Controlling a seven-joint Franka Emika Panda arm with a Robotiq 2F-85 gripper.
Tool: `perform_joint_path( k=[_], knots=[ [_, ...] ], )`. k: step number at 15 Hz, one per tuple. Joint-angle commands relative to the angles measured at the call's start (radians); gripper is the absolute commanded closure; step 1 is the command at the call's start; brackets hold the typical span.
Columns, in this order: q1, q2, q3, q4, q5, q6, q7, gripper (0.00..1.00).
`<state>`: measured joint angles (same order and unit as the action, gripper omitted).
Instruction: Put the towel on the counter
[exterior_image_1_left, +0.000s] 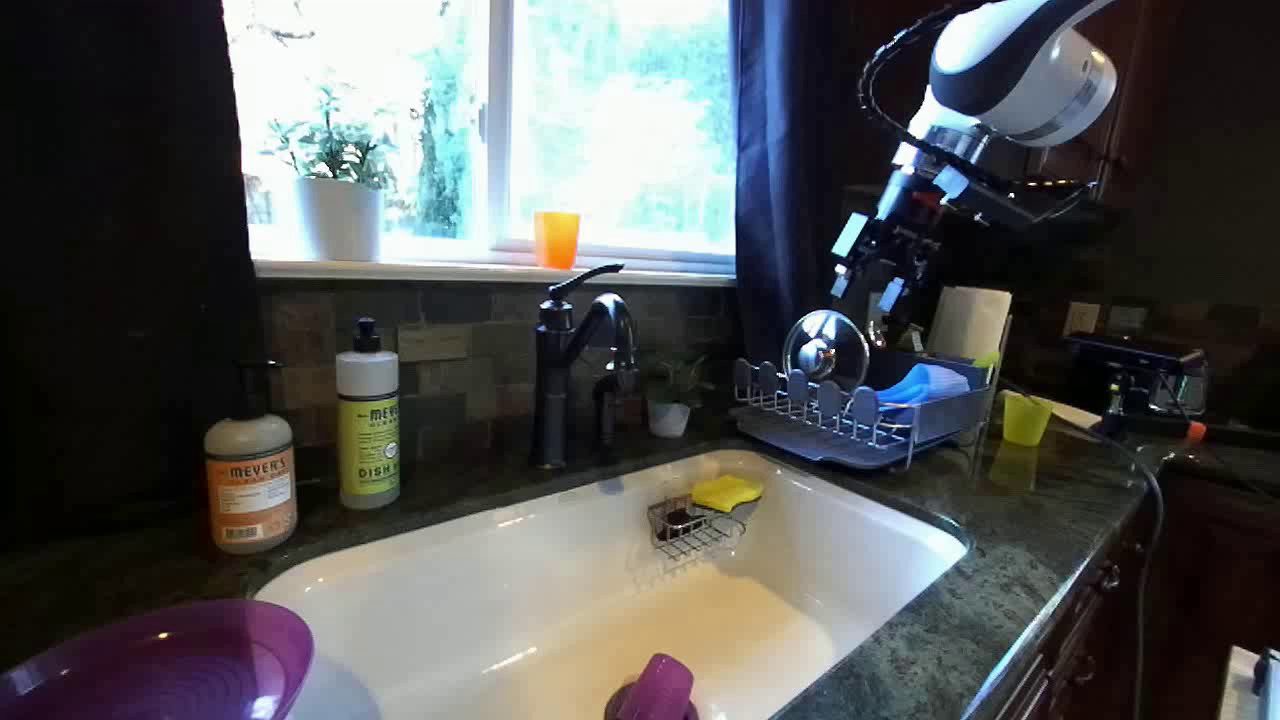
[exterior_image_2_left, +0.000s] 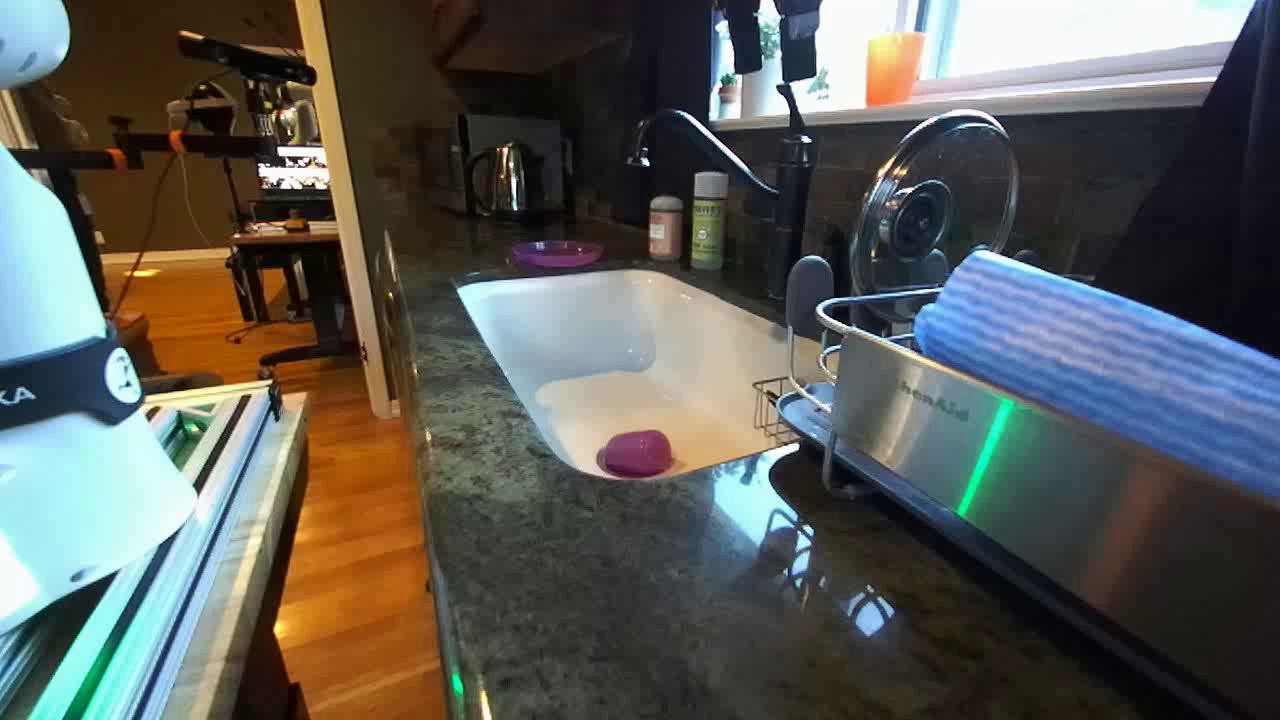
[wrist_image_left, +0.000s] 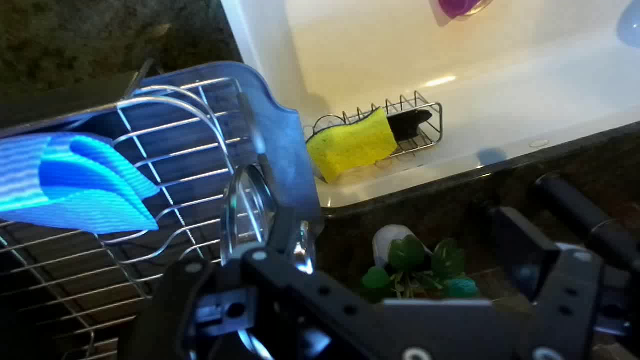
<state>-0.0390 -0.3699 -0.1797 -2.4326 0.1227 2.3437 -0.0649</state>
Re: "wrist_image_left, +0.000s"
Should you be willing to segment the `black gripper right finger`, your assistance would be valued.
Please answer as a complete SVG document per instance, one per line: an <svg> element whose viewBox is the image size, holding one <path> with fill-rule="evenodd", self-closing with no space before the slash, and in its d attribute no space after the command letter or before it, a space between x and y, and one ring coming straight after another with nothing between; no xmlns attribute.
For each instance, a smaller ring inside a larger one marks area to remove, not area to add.
<svg viewBox="0 0 640 360"><path fill-rule="evenodd" d="M493 253L510 282L532 303L518 337L524 360L585 360L604 262L587 250L561 250L518 210L489 213Z"/></svg>

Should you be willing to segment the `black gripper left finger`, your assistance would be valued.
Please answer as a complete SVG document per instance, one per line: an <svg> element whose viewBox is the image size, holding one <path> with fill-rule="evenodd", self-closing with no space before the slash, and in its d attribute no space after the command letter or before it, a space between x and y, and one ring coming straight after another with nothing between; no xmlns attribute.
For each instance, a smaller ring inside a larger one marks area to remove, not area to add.
<svg viewBox="0 0 640 360"><path fill-rule="evenodd" d="M216 360L230 341L273 360L368 359L371 320L362 298L273 250L248 250L224 266L179 261L135 317L126 360Z"/></svg>

